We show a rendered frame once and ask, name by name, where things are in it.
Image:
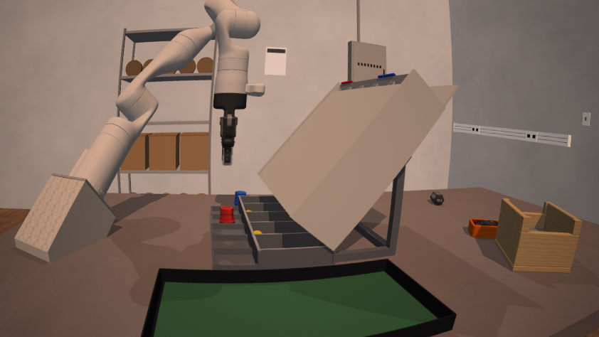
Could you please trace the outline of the wooden crate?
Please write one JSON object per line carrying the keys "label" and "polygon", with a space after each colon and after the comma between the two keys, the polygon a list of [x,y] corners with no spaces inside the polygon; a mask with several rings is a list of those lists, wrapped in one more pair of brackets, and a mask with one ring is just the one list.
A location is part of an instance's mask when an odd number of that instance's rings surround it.
{"label": "wooden crate", "polygon": [[528,213],[508,199],[494,243],[513,272],[570,273],[581,225],[551,202],[544,201],[543,213]]}

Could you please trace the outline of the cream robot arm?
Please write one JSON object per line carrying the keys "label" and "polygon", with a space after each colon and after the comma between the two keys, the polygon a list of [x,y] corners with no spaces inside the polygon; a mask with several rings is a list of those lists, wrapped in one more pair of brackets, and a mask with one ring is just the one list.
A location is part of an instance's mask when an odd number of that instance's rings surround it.
{"label": "cream robot arm", "polygon": [[234,0],[207,0],[204,8],[213,26],[182,31],[162,49],[117,98],[116,106],[128,120],[110,118],[70,172],[69,176],[86,178],[103,199],[133,143],[159,105],[145,87],[146,82],[185,68],[215,35],[218,69],[214,94],[243,93],[254,97],[265,94],[264,84],[248,85],[248,49],[230,40],[254,37],[260,30],[259,16],[239,8]]}

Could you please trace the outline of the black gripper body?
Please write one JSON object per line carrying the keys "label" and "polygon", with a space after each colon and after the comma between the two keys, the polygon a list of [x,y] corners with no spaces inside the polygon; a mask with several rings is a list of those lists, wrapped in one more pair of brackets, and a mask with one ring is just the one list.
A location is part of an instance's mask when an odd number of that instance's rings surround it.
{"label": "black gripper body", "polygon": [[213,108],[223,109],[224,116],[235,116],[235,109],[245,109],[247,94],[243,93],[216,93],[213,97]]}

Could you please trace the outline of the green tray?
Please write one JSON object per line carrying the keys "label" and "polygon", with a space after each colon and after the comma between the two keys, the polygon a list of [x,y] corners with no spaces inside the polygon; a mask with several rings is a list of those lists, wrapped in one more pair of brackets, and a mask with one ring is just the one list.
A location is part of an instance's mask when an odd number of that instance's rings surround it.
{"label": "green tray", "polygon": [[431,337],[451,331],[456,315],[389,259],[159,268],[141,337]]}

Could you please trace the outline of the orange digital multimeter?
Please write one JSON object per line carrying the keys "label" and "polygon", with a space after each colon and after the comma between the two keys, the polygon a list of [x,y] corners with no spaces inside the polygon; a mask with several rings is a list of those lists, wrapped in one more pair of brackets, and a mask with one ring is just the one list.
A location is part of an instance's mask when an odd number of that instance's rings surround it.
{"label": "orange digital multimeter", "polygon": [[[490,222],[493,221],[493,222]],[[498,220],[470,219],[468,231],[472,237],[495,238]]]}

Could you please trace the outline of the red plug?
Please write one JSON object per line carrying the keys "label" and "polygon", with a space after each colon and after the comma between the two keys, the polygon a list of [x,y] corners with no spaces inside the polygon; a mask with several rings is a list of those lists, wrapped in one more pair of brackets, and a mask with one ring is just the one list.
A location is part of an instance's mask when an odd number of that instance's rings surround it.
{"label": "red plug", "polygon": [[233,207],[231,206],[221,206],[220,207],[220,215],[219,218],[220,223],[234,223],[235,218],[233,218]]}

